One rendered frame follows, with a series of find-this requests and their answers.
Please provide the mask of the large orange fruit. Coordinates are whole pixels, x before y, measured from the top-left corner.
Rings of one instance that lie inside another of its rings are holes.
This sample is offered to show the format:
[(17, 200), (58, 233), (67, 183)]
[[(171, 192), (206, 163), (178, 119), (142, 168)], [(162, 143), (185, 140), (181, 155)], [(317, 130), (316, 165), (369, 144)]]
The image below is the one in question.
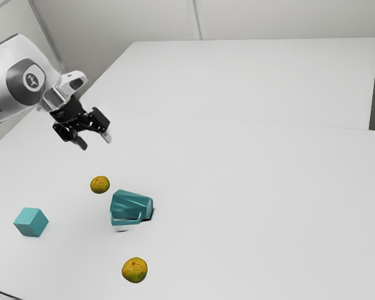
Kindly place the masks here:
[(140, 283), (148, 273), (146, 261), (140, 257), (128, 259), (122, 266), (121, 274), (130, 283)]

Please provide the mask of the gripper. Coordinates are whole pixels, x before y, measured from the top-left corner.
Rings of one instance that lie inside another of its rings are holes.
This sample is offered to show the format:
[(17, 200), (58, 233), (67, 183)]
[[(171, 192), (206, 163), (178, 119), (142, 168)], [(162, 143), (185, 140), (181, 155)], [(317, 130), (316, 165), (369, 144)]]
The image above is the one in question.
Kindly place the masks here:
[(64, 142), (72, 142), (79, 146), (83, 151), (87, 149), (88, 145), (74, 129), (67, 128), (67, 123), (71, 123), (72, 128), (79, 126), (84, 130), (100, 134), (108, 144), (112, 141), (108, 131), (110, 120), (97, 107), (93, 107), (90, 112), (87, 112), (75, 96), (72, 96), (59, 109), (50, 112), (50, 115), (55, 120), (52, 128), (58, 136)]

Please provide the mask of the small orange fruit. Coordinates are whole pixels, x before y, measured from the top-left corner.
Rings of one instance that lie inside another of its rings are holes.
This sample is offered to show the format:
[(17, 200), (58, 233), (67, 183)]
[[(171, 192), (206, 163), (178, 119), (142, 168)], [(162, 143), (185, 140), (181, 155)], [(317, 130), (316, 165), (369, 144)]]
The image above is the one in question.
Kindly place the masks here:
[(96, 176), (90, 182), (90, 189), (95, 194), (102, 194), (110, 188), (110, 181), (106, 176)]

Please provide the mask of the teal faceted mug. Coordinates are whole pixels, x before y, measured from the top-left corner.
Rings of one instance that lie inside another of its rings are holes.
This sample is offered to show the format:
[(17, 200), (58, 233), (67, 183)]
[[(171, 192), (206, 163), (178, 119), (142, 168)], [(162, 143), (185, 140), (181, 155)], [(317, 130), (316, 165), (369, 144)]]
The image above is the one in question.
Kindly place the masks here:
[(139, 224), (151, 218), (153, 200), (147, 196), (119, 189), (112, 195), (109, 211), (113, 226)]

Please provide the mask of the teal cube block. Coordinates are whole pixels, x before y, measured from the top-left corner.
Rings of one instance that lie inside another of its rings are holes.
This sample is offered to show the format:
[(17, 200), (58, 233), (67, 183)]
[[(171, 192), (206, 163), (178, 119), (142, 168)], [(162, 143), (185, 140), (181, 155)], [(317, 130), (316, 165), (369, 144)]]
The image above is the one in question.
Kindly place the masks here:
[(43, 233), (48, 223), (48, 218), (40, 209), (31, 207), (24, 207), (13, 222), (23, 236), (34, 238)]

